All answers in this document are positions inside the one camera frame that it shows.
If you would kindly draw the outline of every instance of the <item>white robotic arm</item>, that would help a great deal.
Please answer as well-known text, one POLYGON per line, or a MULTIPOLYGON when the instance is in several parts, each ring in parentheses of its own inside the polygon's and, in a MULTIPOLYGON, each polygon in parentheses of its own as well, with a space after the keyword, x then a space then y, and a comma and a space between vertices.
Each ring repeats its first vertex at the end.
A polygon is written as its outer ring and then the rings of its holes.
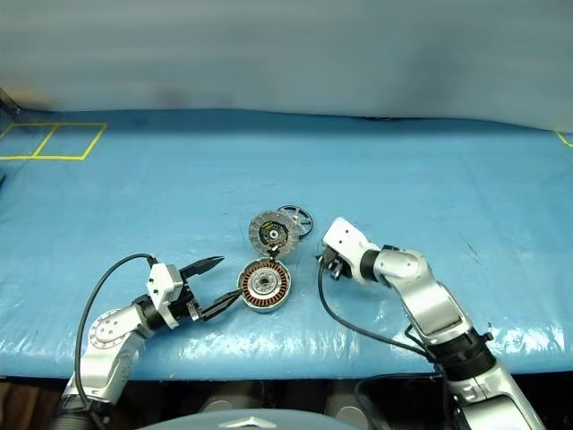
POLYGON ((321 264, 333 278, 377 281, 395 289, 432 360, 458 402, 462 428, 543 429, 523 392, 487 348, 448 289, 417 251, 369 242, 352 224, 336 219, 322 240, 321 264))

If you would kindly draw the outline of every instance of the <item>metal disc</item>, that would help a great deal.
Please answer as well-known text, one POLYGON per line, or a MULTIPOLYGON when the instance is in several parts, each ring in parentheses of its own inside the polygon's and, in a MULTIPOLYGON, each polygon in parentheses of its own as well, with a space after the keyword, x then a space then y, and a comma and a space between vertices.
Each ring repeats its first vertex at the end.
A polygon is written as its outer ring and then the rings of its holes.
POLYGON ((312 215, 308 211, 292 204, 282 206, 278 208, 278 210, 288 214, 288 216, 293 219, 299 239, 304 239, 310 235, 312 227, 314 226, 314 221, 312 220, 312 215))
POLYGON ((266 211, 252 219, 249 239, 261 254, 284 257, 298 242, 296 224, 286 212, 266 211))
POLYGON ((239 275, 243 301, 257 312, 269 312, 287 299, 290 273, 281 263, 268 258, 247 264, 239 275))

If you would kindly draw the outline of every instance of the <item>white wall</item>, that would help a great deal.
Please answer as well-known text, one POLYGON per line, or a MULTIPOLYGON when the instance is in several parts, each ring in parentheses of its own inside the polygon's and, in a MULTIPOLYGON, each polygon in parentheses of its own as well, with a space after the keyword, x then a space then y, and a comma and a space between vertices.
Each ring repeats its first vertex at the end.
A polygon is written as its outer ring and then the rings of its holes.
POLYGON ((0 86, 62 110, 231 107, 573 131, 572 82, 569 0, 0 0, 0 86))

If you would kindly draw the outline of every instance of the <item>blue table surface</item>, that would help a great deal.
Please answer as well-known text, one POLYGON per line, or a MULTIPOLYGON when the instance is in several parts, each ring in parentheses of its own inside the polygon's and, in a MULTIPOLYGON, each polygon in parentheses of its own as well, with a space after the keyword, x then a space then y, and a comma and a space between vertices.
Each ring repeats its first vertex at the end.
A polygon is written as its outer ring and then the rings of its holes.
MULTIPOLYGON (((247 236, 252 217, 287 203, 310 211, 315 227, 284 260, 294 282, 285 305, 256 314, 237 301, 210 322, 165 329, 141 350, 135 379, 429 371, 422 358, 357 335, 321 308, 314 256, 337 216, 381 245, 423 251, 478 331, 495 336, 490 346, 510 371, 573 370, 573 149, 555 133, 217 110, 34 118, 107 129, 84 161, 0 161, 0 374, 69 377, 85 301, 127 254, 179 267, 223 254, 192 280, 209 304, 258 258, 247 236)), ((0 155, 32 153, 46 131, 14 127, 0 155)), ((93 134, 67 127, 42 153, 82 152, 93 134)), ((145 293, 147 275, 143 262, 118 271, 90 321, 145 293)), ((350 281, 327 290, 347 319, 406 341, 394 292, 350 281)))

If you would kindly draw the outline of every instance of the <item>robotic arm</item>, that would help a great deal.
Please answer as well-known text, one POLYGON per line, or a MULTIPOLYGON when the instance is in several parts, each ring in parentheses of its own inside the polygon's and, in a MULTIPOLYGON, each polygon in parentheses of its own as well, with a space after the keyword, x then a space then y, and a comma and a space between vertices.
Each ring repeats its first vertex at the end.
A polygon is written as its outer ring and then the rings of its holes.
POLYGON ((179 321, 207 321, 230 307, 240 291, 218 298, 207 309, 201 309, 187 281, 215 267, 223 257, 210 257, 194 262, 180 271, 173 264, 150 262, 147 281, 149 294, 137 297, 123 309, 102 314, 90 327, 88 347, 81 358, 82 393, 73 375, 67 384, 58 414, 50 428, 90 429, 91 422, 107 423, 113 405, 117 403, 130 377, 131 364, 138 349, 160 328, 174 329, 179 321))
POLYGON ((321 264, 338 280, 379 282, 397 291, 426 351, 444 373, 458 403, 461 428, 543 429, 511 375, 487 348, 491 334, 477 334, 422 254, 385 245, 381 249, 345 219, 322 239, 321 264))

